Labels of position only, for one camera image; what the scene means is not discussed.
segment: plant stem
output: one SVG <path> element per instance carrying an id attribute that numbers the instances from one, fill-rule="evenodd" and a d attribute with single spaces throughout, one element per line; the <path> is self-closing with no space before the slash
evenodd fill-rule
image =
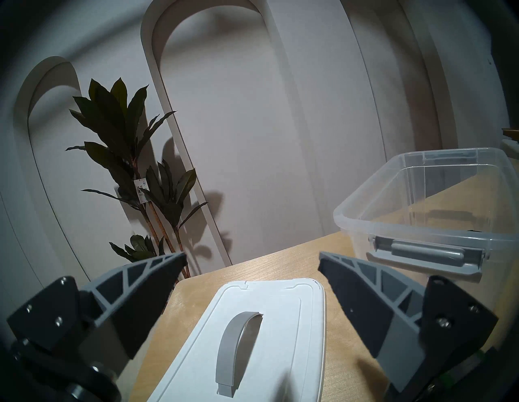
<path id="1" fill-rule="evenodd" d="M 182 242 L 180 241 L 180 233 L 177 228 L 173 228 L 173 232 L 175 233 L 176 242 L 179 244 L 179 248 L 181 252 L 184 252 L 184 247 L 182 247 Z M 191 273 L 189 272 L 189 265 L 187 264 L 186 260 L 186 273 L 187 277 L 184 275 L 185 278 L 191 278 Z"/>
<path id="2" fill-rule="evenodd" d="M 164 235 L 164 239 L 166 240 L 166 244 L 169 247 L 169 251 L 171 251 L 172 253 L 175 253 L 175 248 L 173 247 L 173 244 L 171 244 L 171 240 L 169 240 L 169 236 L 166 233 L 166 230 L 164 229 L 164 225 L 160 221 L 157 211 L 155 210 L 155 206 L 153 205 L 153 203 L 151 201 L 149 202 L 149 207 L 152 209 L 153 216 L 155 217 L 155 220 L 159 224 L 160 230 L 162 231 L 162 234 Z M 179 246 L 180 246 L 180 250 L 183 251 L 181 243 L 179 243 Z M 182 275 L 184 276 L 184 278 L 190 278 L 189 271 L 186 272 L 186 270 L 184 268 L 182 268 Z"/>
<path id="3" fill-rule="evenodd" d="M 155 217 L 155 220 L 157 221 L 157 223 L 159 224 L 159 228 L 160 230 L 162 231 L 162 234 L 164 236 L 164 239 L 166 241 L 166 244 L 168 245 L 169 247 L 169 251 L 171 251 L 172 253 L 175 252 L 175 249 L 173 247 L 173 244 L 171 244 L 171 240 L 169 240 L 169 236 L 168 234 L 166 233 L 166 230 L 164 229 L 164 225 L 162 224 L 162 222 L 160 221 L 160 218 L 157 214 L 157 211 L 155 209 L 155 206 L 153 205 L 153 203 L 150 201 L 149 202 L 149 207 L 152 209 L 152 212 L 153 212 L 153 216 Z"/>
<path id="4" fill-rule="evenodd" d="M 155 231 L 155 228 L 153 227 L 151 221 L 149 220 L 148 214 L 146 213 L 146 209 L 144 208 L 144 204 L 139 205 L 139 209 L 141 211 L 142 216 L 144 217 L 144 220 L 148 224 L 149 230 L 152 233 L 153 238 L 155 239 L 155 243 L 159 244 L 159 238 L 157 236 L 157 232 Z"/>

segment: wooden table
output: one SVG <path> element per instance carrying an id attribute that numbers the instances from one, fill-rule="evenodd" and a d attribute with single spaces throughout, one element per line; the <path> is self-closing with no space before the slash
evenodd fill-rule
<path id="1" fill-rule="evenodd" d="M 511 161 L 519 171 L 518 161 Z M 499 183 L 495 172 L 482 169 L 478 175 L 455 186 L 374 220 L 411 225 L 412 223 L 407 220 L 412 213 L 413 219 L 421 222 L 412 225 L 481 230 L 474 225 L 480 222 L 477 217 L 486 215 L 492 199 L 496 197 L 494 193 L 498 194 L 500 204 L 507 199 L 501 196 L 503 188 L 498 185 Z M 431 213 L 433 211 L 443 212 L 443 215 L 434 215 Z M 452 216 L 446 217 L 444 211 L 450 212 Z M 514 233 L 516 228 L 509 218 L 511 206 L 499 205 L 497 211 L 499 213 L 493 229 L 500 233 Z M 476 219 L 466 219 L 467 214 Z M 181 281 L 159 319 L 130 401 L 146 401 L 149 398 L 214 294 L 223 284 L 238 280 L 264 281 L 303 277 L 316 279 L 324 286 L 326 292 L 326 361 L 322 401 L 382 400 L 387 379 L 346 319 L 328 281 L 317 271 L 319 251 L 354 256 L 350 239 L 339 232 Z M 410 271 L 406 271 L 405 274 L 418 280 Z M 519 306 L 518 286 L 519 260 L 516 260 L 494 308 L 499 321 L 486 347 L 499 345 L 508 332 Z"/>
<path id="2" fill-rule="evenodd" d="M 382 400 L 387 379 L 344 315 L 326 278 L 319 251 L 354 256 L 350 239 L 335 233 L 270 255 L 180 281 L 159 319 L 130 396 L 146 401 L 216 291 L 230 281 L 314 278 L 326 292 L 326 360 L 322 401 Z"/>

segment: white wall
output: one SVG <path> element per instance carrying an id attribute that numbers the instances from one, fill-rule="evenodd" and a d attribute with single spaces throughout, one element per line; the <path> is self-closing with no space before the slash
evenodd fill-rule
<path id="1" fill-rule="evenodd" d="M 81 96 L 74 68 L 71 63 L 59 64 L 36 87 L 29 137 L 56 218 L 85 273 L 93 279 L 127 263 L 108 242 L 124 247 L 133 231 L 118 201 L 81 191 L 93 188 L 115 195 L 106 169 L 84 151 L 65 152 L 84 141 L 100 142 L 70 114 L 69 108 L 78 110 L 72 96 Z"/>
<path id="2" fill-rule="evenodd" d="M 342 0 L 342 4 L 370 78 L 386 158 L 441 149 L 427 70 L 398 1 Z"/>
<path id="3" fill-rule="evenodd" d="M 499 147 L 508 112 L 490 34 L 463 1 L 402 0 L 433 87 L 444 147 Z"/>
<path id="4" fill-rule="evenodd" d="M 178 15 L 182 1 L 171 13 Z M 244 5 L 251 7 L 245 0 Z M 198 12 L 175 28 L 160 71 L 183 139 L 235 264 L 322 236 L 281 74 L 262 16 Z"/>
<path id="5" fill-rule="evenodd" d="M 7 317 L 43 287 L 20 247 L 1 196 L 0 261 L 0 340 L 9 347 L 14 336 L 7 325 Z"/>

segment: green leaf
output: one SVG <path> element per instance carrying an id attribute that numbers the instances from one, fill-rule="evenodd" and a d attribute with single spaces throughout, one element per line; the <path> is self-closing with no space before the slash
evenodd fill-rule
<path id="1" fill-rule="evenodd" d="M 164 205 L 160 211 L 164 217 L 168 220 L 173 228 L 176 228 L 179 224 L 180 215 L 182 214 L 182 206 L 174 202 L 170 202 Z"/>
<path id="2" fill-rule="evenodd" d="M 191 217 L 195 214 L 195 212 L 197 212 L 200 208 L 202 208 L 202 207 L 203 207 L 204 205 L 206 205 L 206 204 L 207 204 L 206 202 L 203 202 L 203 203 L 197 205 L 196 207 L 194 207 L 194 208 L 191 210 L 191 212 L 189 213 L 189 215 L 187 215 L 186 218 L 185 218 L 185 219 L 182 221 L 182 223 L 179 225 L 179 229 L 180 229 L 182 226 L 184 226 L 184 223 L 186 223 L 187 220 L 188 220 L 189 218 L 191 218 Z"/>
<path id="3" fill-rule="evenodd" d="M 119 131 L 120 137 L 124 139 L 126 122 L 119 101 L 112 93 L 108 92 L 104 86 L 99 85 L 95 102 L 104 118 Z"/>
<path id="4" fill-rule="evenodd" d="M 92 130 L 96 133 L 95 128 L 88 122 L 85 116 L 83 116 L 80 112 L 76 112 L 75 110 L 69 109 L 70 114 L 81 123 L 83 127 L 86 127 L 89 130 Z"/>
<path id="5" fill-rule="evenodd" d="M 129 163 L 132 163 L 130 149 L 128 148 L 122 134 L 104 118 L 97 106 L 97 103 L 82 96 L 74 96 L 73 98 L 76 101 L 81 114 L 78 114 L 77 112 L 74 113 L 71 110 L 72 115 L 83 126 L 95 132 L 110 151 L 119 155 Z"/>
<path id="6" fill-rule="evenodd" d="M 196 172 L 195 169 L 188 170 L 186 173 L 182 175 L 178 184 L 176 185 L 176 202 L 182 204 L 195 185 L 196 182 Z"/>
<path id="7" fill-rule="evenodd" d="M 150 191 L 146 190 L 145 188 L 141 188 L 142 192 L 146 194 L 146 196 L 153 201 L 153 203 L 158 206 L 158 208 L 162 211 L 162 204 L 159 202 L 159 200 L 153 195 Z"/>
<path id="8" fill-rule="evenodd" d="M 169 183 L 169 199 L 171 201 L 174 201 L 175 194 L 173 192 L 173 178 L 171 177 L 171 169 L 169 168 L 168 163 L 165 159 L 162 160 L 162 164 L 164 165 L 164 170 L 166 171 L 166 175 L 168 176 L 168 183 Z"/>
<path id="9" fill-rule="evenodd" d="M 115 97 L 115 99 L 117 99 L 119 106 L 121 107 L 122 114 L 126 117 L 126 111 L 128 110 L 128 90 L 126 89 L 126 85 L 122 81 L 122 78 L 119 78 L 114 82 L 110 93 Z"/>
<path id="10" fill-rule="evenodd" d="M 128 105 L 126 112 L 126 138 L 129 143 L 133 143 L 136 136 L 137 125 L 144 110 L 144 102 L 146 101 L 148 85 L 137 90 Z"/>
<path id="11" fill-rule="evenodd" d="M 132 205 L 132 203 L 129 200 L 125 200 L 124 198 L 117 198 L 117 197 L 115 197 L 115 196 L 113 196 L 111 194 L 108 194 L 107 192 L 92 190 L 91 188 L 86 188 L 86 189 L 81 190 L 81 191 L 95 192 L 96 194 L 101 194 L 102 196 L 107 196 L 107 197 L 113 198 L 114 200 L 125 202 L 125 203 L 129 204 L 132 208 L 136 209 L 136 210 L 139 209 L 138 207 L 135 207 L 134 205 Z"/>
<path id="12" fill-rule="evenodd" d="M 97 142 L 85 142 L 85 151 L 90 159 L 95 163 L 100 164 L 105 169 L 110 169 L 114 166 L 119 166 L 120 162 L 117 157 L 105 146 Z"/>
<path id="13" fill-rule="evenodd" d="M 84 145 L 76 145 L 75 147 L 68 147 L 65 151 L 70 151 L 71 149 L 81 149 L 82 151 L 87 150 Z"/>
<path id="14" fill-rule="evenodd" d="M 116 166 L 108 169 L 112 179 L 123 189 L 124 192 L 130 195 L 131 198 L 138 198 L 135 184 L 133 183 L 133 176 L 130 176 L 123 168 Z"/>
<path id="15" fill-rule="evenodd" d="M 143 140 L 147 137 L 148 132 L 152 129 L 152 125 L 153 125 L 154 121 L 157 119 L 157 117 L 159 117 L 159 115 L 155 116 L 153 119 L 151 119 L 149 121 L 148 127 L 146 127 L 146 130 L 144 130 L 144 132 L 142 133 L 142 139 L 141 140 L 139 140 L 137 138 L 137 136 L 135 136 L 135 158 L 139 157 L 142 149 L 146 145 L 147 140 L 144 141 L 144 142 L 143 142 Z"/>
<path id="16" fill-rule="evenodd" d="M 159 255 L 164 255 L 164 236 L 159 241 Z"/>
<path id="17" fill-rule="evenodd" d="M 158 122 L 156 122 L 153 126 L 153 122 L 157 117 L 152 119 L 149 122 L 149 126 L 146 130 L 144 130 L 144 133 L 142 135 L 141 140 L 138 142 L 137 147 L 135 148 L 135 157 L 138 158 L 139 154 L 142 151 L 142 148 L 144 148 L 144 145 L 149 141 L 149 139 L 152 137 L 152 135 L 157 131 L 157 129 L 161 126 L 162 123 L 164 123 L 164 120 L 166 120 L 169 116 L 171 116 L 175 112 L 167 112 L 164 116 L 162 116 L 161 119 L 159 119 Z"/>
<path id="18" fill-rule="evenodd" d="M 135 254 L 135 250 L 132 249 L 128 244 L 125 244 L 125 250 L 128 254 L 130 254 L 132 257 Z"/>
<path id="19" fill-rule="evenodd" d="M 166 172 L 166 168 L 164 167 L 164 165 L 162 165 L 160 162 L 158 163 L 159 165 L 159 173 L 160 173 L 160 182 L 161 182 L 161 188 L 162 188 L 162 192 L 164 193 L 164 199 L 166 200 L 166 202 L 169 202 L 170 201 L 170 188 L 171 188 L 171 183 L 169 182 L 169 176 L 168 176 L 168 173 Z"/>
<path id="20" fill-rule="evenodd" d="M 126 251 L 124 251 L 121 247 L 115 245 L 114 243 L 110 242 L 110 246 L 112 246 L 112 250 L 115 251 L 118 255 L 121 257 L 124 257 L 127 260 L 130 260 L 131 262 L 135 262 L 136 259 L 133 258 L 131 255 L 129 255 Z"/>
<path id="21" fill-rule="evenodd" d="M 147 250 L 146 251 L 136 251 L 135 253 L 133 253 L 133 257 L 137 261 L 141 261 L 141 260 L 146 260 L 148 258 L 155 257 L 155 254 L 152 252 L 149 252 Z"/>
<path id="22" fill-rule="evenodd" d="M 144 244 L 146 244 L 146 249 L 148 251 L 151 251 L 153 254 L 155 254 L 155 248 L 153 247 L 152 238 L 149 236 L 146 236 L 144 238 Z"/>
<path id="23" fill-rule="evenodd" d="M 130 243 L 135 248 L 135 251 L 147 251 L 146 242 L 144 241 L 144 237 L 140 234 L 134 234 L 130 237 Z"/>
<path id="24" fill-rule="evenodd" d="M 117 192 L 121 196 L 122 201 L 129 204 L 135 210 L 138 210 L 138 211 L 141 210 L 141 208 L 140 208 L 141 203 L 139 202 L 139 196 L 137 195 L 137 192 L 135 192 L 134 195 L 132 196 L 132 195 L 128 194 L 122 187 L 119 187 L 117 189 Z"/>
<path id="25" fill-rule="evenodd" d="M 133 171 L 122 159 L 114 155 L 108 148 L 95 142 L 85 142 L 88 156 L 105 169 L 108 169 L 114 181 L 132 198 L 137 197 L 133 184 Z"/>
<path id="26" fill-rule="evenodd" d="M 97 97 L 97 89 L 101 86 L 100 83 L 97 81 L 91 79 L 90 80 L 90 87 L 88 87 L 88 96 L 91 100 L 95 102 L 95 99 Z"/>
<path id="27" fill-rule="evenodd" d="M 165 204 L 166 200 L 164 198 L 164 193 L 162 192 L 159 180 L 157 179 L 157 176 L 155 175 L 155 172 L 152 169 L 152 167 L 149 167 L 148 170 L 146 170 L 146 182 L 148 183 L 149 191 L 155 196 L 155 198 L 158 201 L 157 206 Z"/>

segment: white plastic lid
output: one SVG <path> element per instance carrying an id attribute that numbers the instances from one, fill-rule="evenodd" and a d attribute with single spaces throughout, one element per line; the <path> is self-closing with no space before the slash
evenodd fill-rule
<path id="1" fill-rule="evenodd" d="M 248 362 L 249 355 L 240 356 L 238 350 L 236 378 L 240 377 L 238 360 L 245 369 L 239 384 L 235 380 L 234 396 L 219 395 L 216 363 L 222 336 L 231 320 L 243 312 L 261 314 L 261 324 L 252 351 L 248 351 Z M 319 401 L 325 312 L 324 289 L 313 279 L 225 284 L 148 401 L 266 401 L 283 400 L 284 395 L 291 400 Z"/>

